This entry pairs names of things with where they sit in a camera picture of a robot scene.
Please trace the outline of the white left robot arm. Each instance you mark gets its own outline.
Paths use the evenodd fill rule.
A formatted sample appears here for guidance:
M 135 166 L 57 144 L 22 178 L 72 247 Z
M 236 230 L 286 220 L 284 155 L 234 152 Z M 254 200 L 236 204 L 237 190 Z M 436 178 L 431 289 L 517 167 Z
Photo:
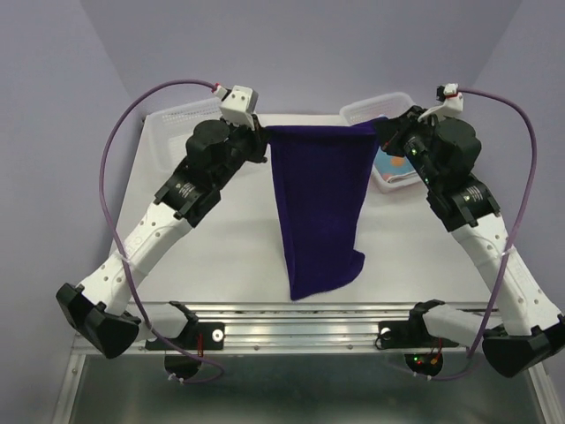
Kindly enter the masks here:
M 127 310 L 140 283 L 219 203 L 222 189 L 245 163 L 266 162 L 267 135 L 254 114 L 241 125 L 205 120 L 185 148 L 185 157 L 114 253 L 81 282 L 65 283 L 56 292 L 65 319 L 107 359 L 124 353 L 143 328 L 153 328 L 145 312 Z

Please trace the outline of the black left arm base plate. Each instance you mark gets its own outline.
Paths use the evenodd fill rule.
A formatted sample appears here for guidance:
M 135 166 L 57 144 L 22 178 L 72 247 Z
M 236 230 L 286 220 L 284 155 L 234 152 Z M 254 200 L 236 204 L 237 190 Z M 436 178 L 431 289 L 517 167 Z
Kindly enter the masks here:
M 187 321 L 163 321 L 155 325 L 159 333 L 172 344 L 187 351 L 221 351 L 225 337 L 223 322 L 189 323 Z M 146 326 L 141 326 L 136 342 L 145 344 L 149 351 L 165 351 L 170 348 Z

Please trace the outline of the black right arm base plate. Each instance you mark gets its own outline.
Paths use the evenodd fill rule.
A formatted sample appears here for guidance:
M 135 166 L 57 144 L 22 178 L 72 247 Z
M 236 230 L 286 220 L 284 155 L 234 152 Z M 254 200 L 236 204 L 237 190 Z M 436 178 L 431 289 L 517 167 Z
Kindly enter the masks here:
M 374 345 L 379 350 L 458 347 L 449 339 L 431 336 L 422 324 L 408 321 L 381 321 Z

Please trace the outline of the blue dotted cartoon towel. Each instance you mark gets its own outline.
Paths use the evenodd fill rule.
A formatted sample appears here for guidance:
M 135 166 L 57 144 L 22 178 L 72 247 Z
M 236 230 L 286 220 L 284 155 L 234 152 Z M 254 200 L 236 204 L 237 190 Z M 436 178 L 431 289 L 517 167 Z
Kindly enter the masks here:
M 389 186 L 419 181 L 419 176 L 405 157 L 388 155 L 379 150 L 373 161 L 373 174 Z

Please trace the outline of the purple towel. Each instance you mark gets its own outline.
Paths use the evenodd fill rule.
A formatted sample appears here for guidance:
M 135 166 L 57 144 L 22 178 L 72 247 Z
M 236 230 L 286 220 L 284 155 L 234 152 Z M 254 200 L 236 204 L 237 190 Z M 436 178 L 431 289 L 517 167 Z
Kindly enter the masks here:
M 358 219 L 378 150 L 369 124 L 267 128 L 290 298 L 350 284 L 365 256 Z

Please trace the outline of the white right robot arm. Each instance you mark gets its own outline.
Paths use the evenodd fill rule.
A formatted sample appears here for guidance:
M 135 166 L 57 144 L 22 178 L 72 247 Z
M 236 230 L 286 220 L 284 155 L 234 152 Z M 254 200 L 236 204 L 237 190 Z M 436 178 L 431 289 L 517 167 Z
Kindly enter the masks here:
M 500 206 L 472 170 L 481 151 L 474 128 L 413 106 L 371 122 L 381 150 L 405 158 L 425 184 L 426 201 L 467 253 L 491 298 L 484 314 L 433 299 L 417 303 L 405 321 L 382 322 L 379 350 L 462 346 L 480 349 L 507 378 L 564 347 L 564 315 L 545 295 L 514 246 Z

